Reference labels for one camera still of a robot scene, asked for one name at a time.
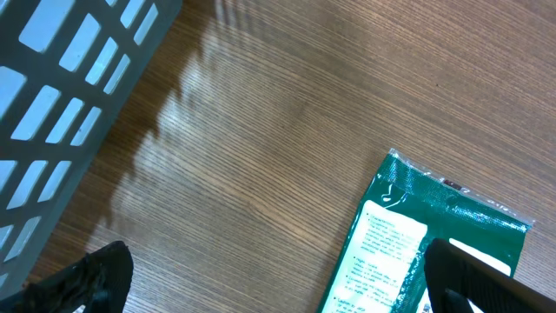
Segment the green 3M gloves package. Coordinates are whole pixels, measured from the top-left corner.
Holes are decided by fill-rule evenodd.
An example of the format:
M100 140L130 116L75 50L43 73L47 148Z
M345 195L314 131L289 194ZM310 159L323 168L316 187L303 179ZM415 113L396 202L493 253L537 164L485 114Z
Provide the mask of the green 3M gloves package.
M391 149L363 195L320 312L429 312L424 266L435 239L513 276L531 218Z

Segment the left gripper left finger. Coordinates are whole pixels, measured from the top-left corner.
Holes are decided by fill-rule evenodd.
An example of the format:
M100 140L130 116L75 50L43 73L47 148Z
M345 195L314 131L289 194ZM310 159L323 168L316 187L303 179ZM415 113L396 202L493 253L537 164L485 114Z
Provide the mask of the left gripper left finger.
M2 312L122 313L132 283L129 247L114 241L1 301Z

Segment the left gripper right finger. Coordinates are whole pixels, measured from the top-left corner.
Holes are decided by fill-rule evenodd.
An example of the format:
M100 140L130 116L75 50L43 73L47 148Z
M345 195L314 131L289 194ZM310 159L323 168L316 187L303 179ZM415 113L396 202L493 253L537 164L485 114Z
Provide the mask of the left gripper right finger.
M555 301L448 241L435 238L424 272L434 313L555 313Z

